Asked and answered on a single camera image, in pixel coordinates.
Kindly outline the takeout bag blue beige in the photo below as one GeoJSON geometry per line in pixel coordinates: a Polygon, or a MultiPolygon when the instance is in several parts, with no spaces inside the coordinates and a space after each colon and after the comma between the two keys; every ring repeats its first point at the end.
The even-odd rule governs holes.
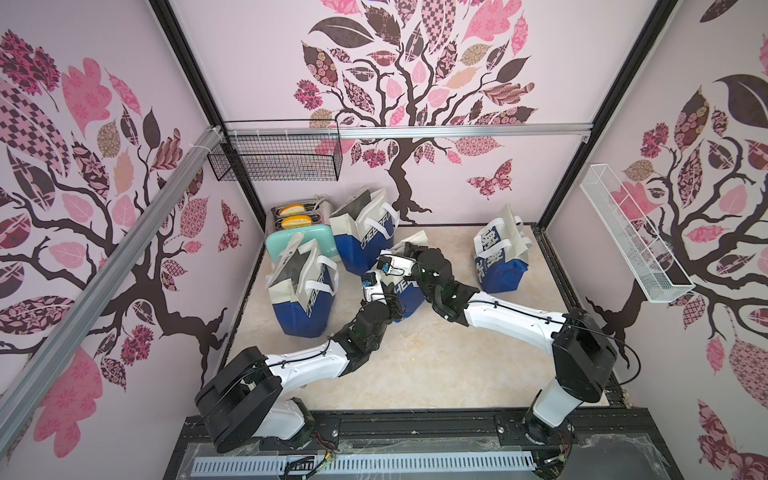
{"type": "Polygon", "coordinates": [[[267,277],[267,291],[284,334],[317,338],[326,330],[339,287],[339,269],[315,240],[292,240],[267,277]]]}
{"type": "Polygon", "coordinates": [[[473,238],[476,275],[489,294],[516,291],[528,270],[533,242],[509,204],[473,238]]]}
{"type": "MultiPolygon", "coordinates": [[[[395,255],[401,255],[405,257],[404,250],[407,242],[417,246],[427,246],[428,236],[424,230],[418,231],[417,233],[405,238],[404,240],[401,240],[390,249],[382,250],[379,256],[382,253],[393,253],[395,255]]],[[[374,266],[369,270],[378,270],[376,268],[377,259],[374,263],[374,266]]],[[[418,287],[416,281],[412,277],[403,278],[386,276],[380,270],[378,271],[380,272],[381,281],[387,296],[397,296],[404,307],[403,319],[410,317],[424,302],[424,296],[421,293],[421,290],[418,287]]]]}

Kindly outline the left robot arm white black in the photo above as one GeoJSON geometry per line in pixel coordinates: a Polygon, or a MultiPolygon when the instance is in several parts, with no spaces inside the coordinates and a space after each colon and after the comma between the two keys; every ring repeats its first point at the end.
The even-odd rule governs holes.
{"type": "Polygon", "coordinates": [[[396,295],[378,294],[320,346],[282,355],[265,355],[256,346],[242,350],[194,399],[199,423],[216,451],[230,452],[252,437],[306,442],[314,418],[300,399],[289,394],[358,370],[379,349],[387,327],[402,319],[403,313],[396,295]]]}

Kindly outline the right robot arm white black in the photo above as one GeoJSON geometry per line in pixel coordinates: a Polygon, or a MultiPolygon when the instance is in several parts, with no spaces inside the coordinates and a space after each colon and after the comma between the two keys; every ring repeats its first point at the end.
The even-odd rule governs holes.
{"type": "Polygon", "coordinates": [[[603,396],[618,342],[610,340],[585,310],[567,313],[525,307],[494,297],[454,278],[438,248],[407,242],[406,276],[441,318],[521,340],[552,357],[555,375],[536,395],[522,421],[526,438],[544,445],[573,410],[603,396]]]}

